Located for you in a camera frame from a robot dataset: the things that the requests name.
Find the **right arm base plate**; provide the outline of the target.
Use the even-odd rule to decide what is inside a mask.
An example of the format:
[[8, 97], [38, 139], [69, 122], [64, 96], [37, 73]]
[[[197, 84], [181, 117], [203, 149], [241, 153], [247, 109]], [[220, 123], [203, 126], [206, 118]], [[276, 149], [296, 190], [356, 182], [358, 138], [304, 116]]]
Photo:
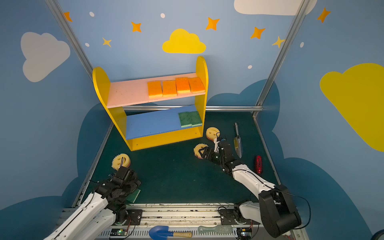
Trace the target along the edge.
[[243, 218], [240, 210], [227, 209], [225, 207], [219, 207], [218, 213], [220, 215], [221, 225], [250, 225], [251, 221]]

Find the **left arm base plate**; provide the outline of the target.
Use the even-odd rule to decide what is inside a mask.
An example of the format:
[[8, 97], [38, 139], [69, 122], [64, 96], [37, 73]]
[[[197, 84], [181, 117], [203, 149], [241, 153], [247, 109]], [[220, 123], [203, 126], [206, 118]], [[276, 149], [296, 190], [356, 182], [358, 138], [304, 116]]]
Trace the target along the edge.
[[127, 226], [128, 224], [138, 226], [141, 224], [143, 210], [128, 209], [120, 210], [116, 215], [115, 226]]

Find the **orange sponge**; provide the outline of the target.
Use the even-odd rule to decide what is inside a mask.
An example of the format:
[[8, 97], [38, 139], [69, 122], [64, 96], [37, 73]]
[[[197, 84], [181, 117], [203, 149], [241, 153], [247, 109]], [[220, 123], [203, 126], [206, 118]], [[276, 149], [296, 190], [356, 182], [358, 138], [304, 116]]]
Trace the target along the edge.
[[163, 97], [161, 81], [148, 82], [148, 96], [150, 99], [158, 99]]
[[178, 95], [176, 81], [163, 81], [163, 97], [164, 98], [173, 98]]
[[191, 92], [189, 78], [176, 78], [176, 89], [179, 94], [188, 94]]
[[204, 93], [206, 88], [199, 77], [188, 78], [191, 92], [193, 94]]

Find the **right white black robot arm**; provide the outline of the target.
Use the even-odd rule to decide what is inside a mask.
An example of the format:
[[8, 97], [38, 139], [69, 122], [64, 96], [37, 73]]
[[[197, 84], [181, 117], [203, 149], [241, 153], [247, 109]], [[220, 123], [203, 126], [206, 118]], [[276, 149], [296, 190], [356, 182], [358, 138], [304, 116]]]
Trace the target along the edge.
[[218, 142], [215, 149], [206, 144], [198, 144], [194, 148], [194, 154], [199, 159], [219, 165], [225, 174], [244, 185], [257, 197], [258, 203], [242, 203], [238, 210], [244, 219], [261, 223], [271, 237], [277, 238], [302, 224], [288, 188], [274, 185], [254, 173], [245, 163], [234, 157], [228, 142]]

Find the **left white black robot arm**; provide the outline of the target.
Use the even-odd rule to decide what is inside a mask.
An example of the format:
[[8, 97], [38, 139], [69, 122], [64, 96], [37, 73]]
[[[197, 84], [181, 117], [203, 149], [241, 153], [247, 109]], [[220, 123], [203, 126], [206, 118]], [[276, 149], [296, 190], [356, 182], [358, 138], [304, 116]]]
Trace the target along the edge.
[[98, 183], [95, 190], [47, 240], [94, 240], [115, 223], [128, 219], [126, 199], [141, 185], [138, 174], [126, 167]]

